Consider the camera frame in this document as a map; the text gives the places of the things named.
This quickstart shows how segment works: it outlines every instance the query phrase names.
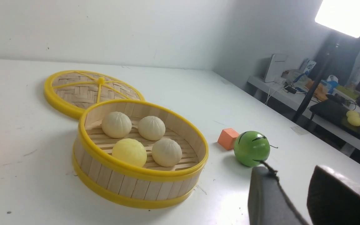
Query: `green ball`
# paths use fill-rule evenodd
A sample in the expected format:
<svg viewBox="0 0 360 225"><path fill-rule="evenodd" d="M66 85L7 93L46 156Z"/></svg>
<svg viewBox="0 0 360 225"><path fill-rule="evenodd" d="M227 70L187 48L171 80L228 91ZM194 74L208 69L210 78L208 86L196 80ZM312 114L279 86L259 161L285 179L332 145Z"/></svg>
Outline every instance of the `green ball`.
<svg viewBox="0 0 360 225"><path fill-rule="evenodd" d="M240 134L234 143L234 155L240 163L248 167L255 167L260 164L260 161L266 161L269 154L269 141L257 131Z"/></svg>

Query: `bamboo steamer lid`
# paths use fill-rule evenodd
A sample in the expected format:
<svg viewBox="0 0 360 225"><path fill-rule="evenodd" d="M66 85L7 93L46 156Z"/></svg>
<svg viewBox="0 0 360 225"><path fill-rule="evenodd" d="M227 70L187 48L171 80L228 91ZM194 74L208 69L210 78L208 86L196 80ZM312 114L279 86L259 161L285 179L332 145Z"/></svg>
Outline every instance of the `bamboo steamer lid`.
<svg viewBox="0 0 360 225"><path fill-rule="evenodd" d="M56 110L76 119L88 107L99 102L145 100L137 89L123 81L84 70L66 70L51 75L44 84L44 96Z"/></svg>

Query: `table surface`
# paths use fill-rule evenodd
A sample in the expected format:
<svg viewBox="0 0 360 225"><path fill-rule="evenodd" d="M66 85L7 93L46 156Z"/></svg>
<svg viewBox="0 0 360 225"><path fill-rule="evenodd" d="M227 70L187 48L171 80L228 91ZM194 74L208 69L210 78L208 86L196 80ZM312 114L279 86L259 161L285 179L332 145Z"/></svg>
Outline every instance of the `table surface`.
<svg viewBox="0 0 360 225"><path fill-rule="evenodd" d="M265 83L261 78L252 77L252 76L248 78L248 83L254 85L255 87L259 88L260 90L266 93L269 92L269 88L270 88L270 93L274 93L275 90L279 90L283 87L282 85L276 83ZM304 97L305 97L304 94L291 94L291 93L286 93L285 91L277 91L272 95L271 98L275 98L281 101L283 104L287 105L288 107L297 110L301 102L303 101ZM314 104L316 103L310 101L307 109L304 111L303 115L306 118L311 117L312 113L311 111L309 111L309 107L311 107ZM348 134L346 131L343 131L341 128L328 122L322 117L319 117L318 115L314 116L313 121L317 125L325 128L326 130L330 131L332 134L336 135L337 137L341 138L345 142L351 144L352 146L360 150L360 140L358 138L352 136L351 134Z"/></svg>
<svg viewBox="0 0 360 225"><path fill-rule="evenodd" d="M71 165L77 121L43 96L46 78L61 70L119 78L147 101L191 121L210 151L193 194L177 206L149 211L114 204L83 185ZM260 131L279 147L267 162L310 222L306 197L315 165L359 184L360 165L310 133L297 135L294 126L212 71L0 60L0 224L249 224L251 168L216 143L228 127Z"/></svg>

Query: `orange block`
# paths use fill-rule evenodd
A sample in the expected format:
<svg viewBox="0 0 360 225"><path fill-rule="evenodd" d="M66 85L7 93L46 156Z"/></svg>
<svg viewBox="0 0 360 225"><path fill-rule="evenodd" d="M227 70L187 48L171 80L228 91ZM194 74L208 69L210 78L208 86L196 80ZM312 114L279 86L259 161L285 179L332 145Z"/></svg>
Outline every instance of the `orange block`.
<svg viewBox="0 0 360 225"><path fill-rule="evenodd" d="M217 142L224 147L226 150L231 150L234 148L234 142L240 134L232 128L224 129Z"/></svg>

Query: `white wall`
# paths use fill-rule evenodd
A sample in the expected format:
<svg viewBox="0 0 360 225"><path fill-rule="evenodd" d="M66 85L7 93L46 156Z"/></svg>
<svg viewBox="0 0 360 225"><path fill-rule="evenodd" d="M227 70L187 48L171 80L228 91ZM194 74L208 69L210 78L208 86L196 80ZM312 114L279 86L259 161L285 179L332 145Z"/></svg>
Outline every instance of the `white wall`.
<svg viewBox="0 0 360 225"><path fill-rule="evenodd" d="M0 0L0 58L213 69L236 0Z"/></svg>
<svg viewBox="0 0 360 225"><path fill-rule="evenodd" d="M248 77L264 72L273 53L289 56L286 69L299 68L330 31L314 21L321 2L238 1L214 71L245 89Z"/></svg>

